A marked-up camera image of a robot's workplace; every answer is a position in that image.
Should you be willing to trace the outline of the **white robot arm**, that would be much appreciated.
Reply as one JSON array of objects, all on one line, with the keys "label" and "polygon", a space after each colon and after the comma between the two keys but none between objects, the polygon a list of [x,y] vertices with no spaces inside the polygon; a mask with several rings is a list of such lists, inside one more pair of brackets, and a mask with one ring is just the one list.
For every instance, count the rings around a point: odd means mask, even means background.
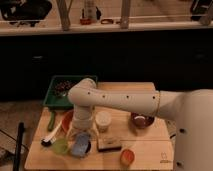
[{"label": "white robot arm", "polygon": [[74,113],[108,107],[176,123],[173,171],[213,171],[213,89],[101,90],[83,79],[68,92]]}]

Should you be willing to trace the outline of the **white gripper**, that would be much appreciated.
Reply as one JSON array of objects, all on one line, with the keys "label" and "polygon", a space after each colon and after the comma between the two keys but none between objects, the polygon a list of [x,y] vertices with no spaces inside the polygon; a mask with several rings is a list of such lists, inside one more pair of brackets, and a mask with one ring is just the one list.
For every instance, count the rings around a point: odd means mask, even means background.
[{"label": "white gripper", "polygon": [[89,131],[93,128],[93,115],[91,107],[74,106],[72,119],[72,133]]}]

